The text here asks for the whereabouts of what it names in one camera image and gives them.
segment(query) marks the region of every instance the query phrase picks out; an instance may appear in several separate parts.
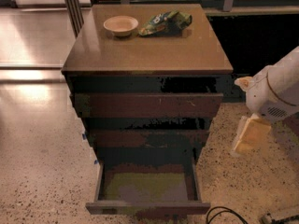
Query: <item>cabinet top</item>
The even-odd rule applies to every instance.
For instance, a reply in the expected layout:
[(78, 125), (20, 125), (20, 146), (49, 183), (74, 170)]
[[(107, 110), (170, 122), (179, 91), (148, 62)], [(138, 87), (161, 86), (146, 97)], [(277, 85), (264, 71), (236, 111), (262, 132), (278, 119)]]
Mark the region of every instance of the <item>cabinet top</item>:
[[(103, 24), (114, 16), (131, 16), (138, 28), (152, 16), (178, 10), (192, 15), (185, 36), (117, 38)], [(233, 71), (200, 5), (93, 6), (62, 72), (98, 75), (204, 75)]]

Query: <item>open drawer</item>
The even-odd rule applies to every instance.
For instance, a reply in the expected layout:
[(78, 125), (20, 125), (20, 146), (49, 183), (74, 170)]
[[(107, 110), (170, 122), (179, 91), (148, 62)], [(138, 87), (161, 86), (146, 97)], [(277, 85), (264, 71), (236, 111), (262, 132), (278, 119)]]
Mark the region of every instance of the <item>open drawer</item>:
[(192, 150), (185, 147), (102, 147), (100, 174), (91, 214), (139, 219), (181, 219), (205, 214)]

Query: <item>tan object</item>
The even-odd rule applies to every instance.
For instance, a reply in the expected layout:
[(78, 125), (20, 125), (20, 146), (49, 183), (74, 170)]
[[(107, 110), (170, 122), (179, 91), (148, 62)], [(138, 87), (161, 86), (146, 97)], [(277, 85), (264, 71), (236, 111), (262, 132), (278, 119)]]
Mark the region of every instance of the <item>tan object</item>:
[(255, 114), (250, 118), (243, 116), (239, 121), (231, 154), (240, 156), (259, 148), (267, 142), (267, 135), (270, 130), (271, 124)]

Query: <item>snack bag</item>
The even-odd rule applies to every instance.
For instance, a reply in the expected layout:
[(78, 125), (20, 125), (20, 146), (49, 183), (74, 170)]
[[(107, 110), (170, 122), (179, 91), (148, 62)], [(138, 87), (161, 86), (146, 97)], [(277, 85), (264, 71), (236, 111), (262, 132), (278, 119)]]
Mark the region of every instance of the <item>snack bag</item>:
[(174, 35), (188, 27), (192, 23), (192, 15), (169, 11), (150, 18), (150, 20), (139, 29), (141, 36), (146, 35)]

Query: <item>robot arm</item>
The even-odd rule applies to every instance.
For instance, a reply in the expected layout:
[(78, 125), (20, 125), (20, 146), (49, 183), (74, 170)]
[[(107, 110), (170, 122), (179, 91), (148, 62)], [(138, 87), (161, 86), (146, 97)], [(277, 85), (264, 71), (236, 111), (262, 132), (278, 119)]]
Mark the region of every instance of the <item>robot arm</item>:
[(299, 47), (254, 77), (235, 81), (246, 92), (251, 118), (242, 117), (231, 154), (239, 156), (262, 145), (271, 124), (299, 112)]

